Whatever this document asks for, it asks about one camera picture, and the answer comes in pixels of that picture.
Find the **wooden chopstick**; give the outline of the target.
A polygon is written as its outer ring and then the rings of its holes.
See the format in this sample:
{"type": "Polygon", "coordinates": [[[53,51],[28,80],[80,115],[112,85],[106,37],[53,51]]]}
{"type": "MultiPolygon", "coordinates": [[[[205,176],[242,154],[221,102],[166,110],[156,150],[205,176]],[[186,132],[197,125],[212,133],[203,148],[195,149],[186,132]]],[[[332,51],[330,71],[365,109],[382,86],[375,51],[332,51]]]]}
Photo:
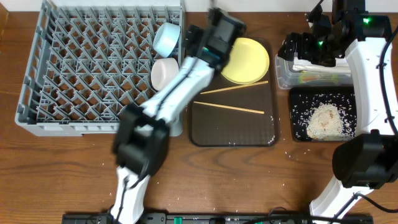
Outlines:
{"type": "Polygon", "coordinates": [[[210,94],[210,93],[217,93],[217,92],[222,92],[222,91],[229,91],[229,90],[235,90],[235,89],[240,89],[240,88],[247,88],[247,87],[251,87],[251,86],[263,85],[263,84],[267,84],[267,83],[268,83],[268,81],[262,81],[262,82],[256,82],[256,83],[251,83],[251,84],[246,84],[246,85],[231,86],[231,87],[226,87],[226,88],[204,91],[204,92],[201,92],[200,94],[205,95],[205,94],[210,94]]]}
{"type": "Polygon", "coordinates": [[[259,111],[259,110],[251,110],[251,109],[247,109],[247,108],[239,108],[239,107],[235,107],[235,106],[227,106],[227,105],[219,105],[219,104],[214,104],[214,103],[205,103],[205,102],[201,102],[201,101],[194,101],[194,104],[198,104],[198,105],[205,105],[205,106],[210,106],[210,107],[215,107],[215,108],[223,108],[223,109],[227,109],[227,110],[235,110],[235,111],[244,111],[244,112],[248,112],[248,113],[256,113],[256,114],[264,114],[264,111],[259,111]]]}

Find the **white plastic cup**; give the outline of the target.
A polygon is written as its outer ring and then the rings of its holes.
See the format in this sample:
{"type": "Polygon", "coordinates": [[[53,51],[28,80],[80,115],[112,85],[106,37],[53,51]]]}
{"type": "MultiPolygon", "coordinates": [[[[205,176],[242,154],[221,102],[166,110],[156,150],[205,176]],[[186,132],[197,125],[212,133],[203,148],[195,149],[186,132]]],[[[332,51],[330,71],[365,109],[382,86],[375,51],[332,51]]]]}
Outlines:
{"type": "Polygon", "coordinates": [[[183,132],[183,114],[179,114],[170,125],[170,136],[177,137],[183,132]]]}

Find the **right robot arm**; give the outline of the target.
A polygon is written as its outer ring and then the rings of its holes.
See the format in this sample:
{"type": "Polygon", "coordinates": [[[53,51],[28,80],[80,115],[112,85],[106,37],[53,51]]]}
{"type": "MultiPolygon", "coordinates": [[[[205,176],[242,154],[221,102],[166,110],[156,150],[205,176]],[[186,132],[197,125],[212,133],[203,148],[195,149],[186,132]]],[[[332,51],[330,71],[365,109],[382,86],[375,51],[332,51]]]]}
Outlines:
{"type": "Polygon", "coordinates": [[[397,96],[391,65],[397,29],[387,16],[368,13],[364,1],[333,1],[330,16],[317,4],[305,17],[311,31],[289,34],[279,57],[323,67],[343,58],[353,77],[356,134],[335,149],[333,177],[310,202],[307,219],[343,223],[359,200],[397,180],[397,96]]]}

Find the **pink white bowl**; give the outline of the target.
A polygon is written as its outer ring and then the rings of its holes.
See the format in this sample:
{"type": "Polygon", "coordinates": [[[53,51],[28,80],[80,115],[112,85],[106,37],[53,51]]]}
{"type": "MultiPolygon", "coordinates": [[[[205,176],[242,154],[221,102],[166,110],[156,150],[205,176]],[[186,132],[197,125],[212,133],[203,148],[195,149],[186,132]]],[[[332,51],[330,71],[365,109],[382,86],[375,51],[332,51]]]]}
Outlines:
{"type": "Polygon", "coordinates": [[[179,73],[179,66],[174,58],[158,59],[151,70],[150,80],[156,91],[163,90],[179,73]]]}

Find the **light blue bowl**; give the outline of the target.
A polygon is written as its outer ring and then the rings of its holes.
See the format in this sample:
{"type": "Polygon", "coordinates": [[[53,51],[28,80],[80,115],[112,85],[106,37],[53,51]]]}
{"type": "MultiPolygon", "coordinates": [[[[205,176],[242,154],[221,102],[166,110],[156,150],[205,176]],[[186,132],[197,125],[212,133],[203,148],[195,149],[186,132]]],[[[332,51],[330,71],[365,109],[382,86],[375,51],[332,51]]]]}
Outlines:
{"type": "Polygon", "coordinates": [[[163,58],[167,58],[178,44],[181,28],[171,23],[162,24],[154,37],[153,48],[163,58]]]}

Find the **yellow plate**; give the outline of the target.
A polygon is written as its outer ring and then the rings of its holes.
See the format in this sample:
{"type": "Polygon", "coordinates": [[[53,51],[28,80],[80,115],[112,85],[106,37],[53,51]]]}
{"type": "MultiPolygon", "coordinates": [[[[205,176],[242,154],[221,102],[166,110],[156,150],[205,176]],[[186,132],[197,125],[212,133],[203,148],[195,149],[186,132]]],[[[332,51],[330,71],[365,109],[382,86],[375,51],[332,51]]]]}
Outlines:
{"type": "Polygon", "coordinates": [[[258,41],[240,37],[236,39],[227,66],[221,74],[236,84],[252,84],[259,81],[270,66],[269,54],[258,41]]]}

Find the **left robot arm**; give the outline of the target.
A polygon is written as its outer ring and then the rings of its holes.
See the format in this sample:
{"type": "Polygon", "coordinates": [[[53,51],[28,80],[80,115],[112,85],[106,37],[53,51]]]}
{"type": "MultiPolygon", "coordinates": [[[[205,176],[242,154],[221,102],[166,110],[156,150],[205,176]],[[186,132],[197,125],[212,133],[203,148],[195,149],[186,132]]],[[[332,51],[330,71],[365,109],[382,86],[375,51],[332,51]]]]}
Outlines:
{"type": "Polygon", "coordinates": [[[214,73],[228,64],[233,44],[246,29],[243,21],[212,7],[206,28],[191,25],[185,33],[188,53],[179,74],[151,99],[122,111],[112,146],[118,175],[116,200],[110,210],[113,223],[140,219],[149,180],[167,157],[172,124],[210,84],[214,73]]]}

